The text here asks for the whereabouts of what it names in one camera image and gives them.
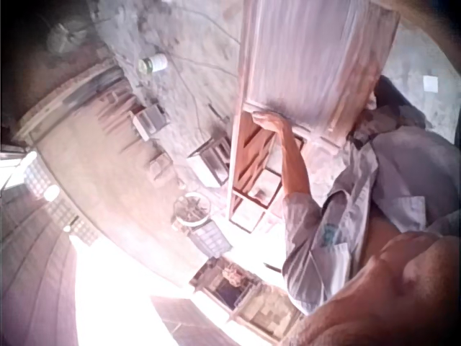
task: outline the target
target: workshop floor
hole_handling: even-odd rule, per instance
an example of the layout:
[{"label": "workshop floor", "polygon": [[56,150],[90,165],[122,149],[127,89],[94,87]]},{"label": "workshop floor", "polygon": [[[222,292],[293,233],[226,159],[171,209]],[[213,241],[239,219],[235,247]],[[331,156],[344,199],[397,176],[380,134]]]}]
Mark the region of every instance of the workshop floor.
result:
[{"label": "workshop floor", "polygon": [[[231,132],[238,91],[238,41],[242,0],[89,2],[93,20],[97,23],[97,30],[124,70],[133,92],[145,105],[158,100],[168,113],[170,124],[162,129],[156,138],[174,160],[175,169],[186,182],[188,190],[196,190],[200,185],[188,168],[186,157],[213,133]],[[157,52],[167,54],[169,67],[152,76],[141,76],[136,71],[138,60]],[[426,114],[432,131],[453,142],[461,105],[461,78],[443,52],[422,31],[409,23],[402,22],[383,74],[389,76],[408,100]],[[438,77],[438,93],[424,91],[423,76],[425,75]],[[69,136],[78,140],[77,143],[86,143],[73,147],[72,155],[87,163],[85,169],[94,171],[88,171],[88,176],[93,176],[99,160],[111,158],[107,161],[107,164],[111,165],[108,170],[97,172],[100,180],[104,180],[107,191],[114,189],[112,197],[110,194],[106,196],[107,200],[112,200],[110,204],[115,207],[114,210],[126,215],[126,220],[142,225],[138,227],[139,229],[147,233],[153,232],[150,229],[158,229],[154,233],[158,234],[157,239],[163,240],[156,240],[157,245],[152,248],[152,252],[158,251],[159,255],[153,259],[158,261],[161,254],[166,253],[166,250],[160,248],[166,244],[168,236],[161,234],[170,232],[167,219],[171,217],[174,196],[180,193],[177,185],[172,182],[161,190],[152,190],[144,180],[144,175],[140,173],[142,167],[136,166],[133,161],[135,156],[125,155],[115,159],[113,141],[101,142],[97,147],[89,141],[90,138],[93,141],[99,134],[93,133],[95,130],[84,125],[86,121],[83,118],[76,118],[69,123],[63,123],[62,130],[58,131],[62,133],[48,139],[49,147],[44,151],[47,153],[50,166],[60,166],[58,161],[63,159],[63,155],[53,153],[49,148],[57,143],[68,143]],[[343,167],[340,156],[331,159],[322,153],[315,158],[313,167],[309,167],[313,192],[320,204],[325,200],[326,193]],[[73,183],[73,177],[68,174],[64,174],[62,179],[65,186]],[[94,194],[99,191],[79,184],[77,189],[79,191],[73,193],[78,194],[80,203],[88,201],[89,205],[93,203],[91,205],[97,207]],[[126,189],[120,190],[124,186],[130,186],[137,193],[133,194]],[[222,199],[224,195],[225,193],[221,191],[218,199]],[[218,204],[223,207],[225,201],[219,200]],[[162,222],[150,222],[152,210],[156,211],[155,215]],[[95,214],[99,212],[99,209],[94,210]],[[118,222],[118,218],[110,220],[110,215],[106,215],[104,219],[110,221],[112,225]],[[137,235],[139,239],[142,238],[142,233]],[[275,240],[278,238],[273,236],[266,240],[260,239],[259,245],[252,248],[254,253],[251,258],[244,258],[243,262],[248,261],[247,267],[257,262],[261,263],[263,257],[268,257],[267,251],[258,254],[258,248],[264,248],[264,245],[269,248],[282,247],[283,243]],[[236,252],[244,252],[238,250],[238,243],[242,244],[247,240],[245,236],[240,238],[237,236],[233,239]],[[183,262],[183,274],[186,277],[191,271],[185,265],[188,260],[187,255],[197,256],[179,255],[180,248],[180,244],[175,247],[175,258]]]}]

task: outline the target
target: white bucket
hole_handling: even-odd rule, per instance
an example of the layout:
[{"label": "white bucket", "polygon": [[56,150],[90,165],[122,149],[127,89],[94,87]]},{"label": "white bucket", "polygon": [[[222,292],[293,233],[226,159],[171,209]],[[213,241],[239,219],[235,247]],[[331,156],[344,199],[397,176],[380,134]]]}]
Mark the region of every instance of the white bucket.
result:
[{"label": "white bucket", "polygon": [[153,72],[164,70],[168,66],[165,54],[158,53],[149,58],[140,59],[138,70],[142,74],[152,74]]}]

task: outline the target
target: man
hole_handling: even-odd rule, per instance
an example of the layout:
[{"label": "man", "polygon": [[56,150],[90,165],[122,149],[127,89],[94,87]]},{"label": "man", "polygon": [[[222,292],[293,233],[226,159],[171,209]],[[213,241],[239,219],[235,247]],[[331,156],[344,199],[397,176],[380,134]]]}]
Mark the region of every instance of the man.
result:
[{"label": "man", "polygon": [[460,151],[417,126],[374,133],[351,147],[320,208],[290,124],[253,119],[282,143],[282,274],[309,315],[301,345],[438,345],[460,323]]}]

